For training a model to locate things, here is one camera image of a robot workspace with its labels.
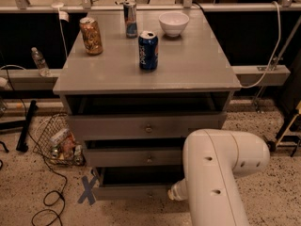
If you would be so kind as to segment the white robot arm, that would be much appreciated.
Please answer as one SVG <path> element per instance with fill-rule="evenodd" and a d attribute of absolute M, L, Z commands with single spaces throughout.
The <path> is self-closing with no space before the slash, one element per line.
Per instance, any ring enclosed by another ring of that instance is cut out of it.
<path fill-rule="evenodd" d="M 168 191 L 171 200 L 187 200 L 193 226 L 249 226 L 235 179 L 269 163 L 260 137 L 237 131 L 201 129 L 184 142 L 184 178 Z"/>

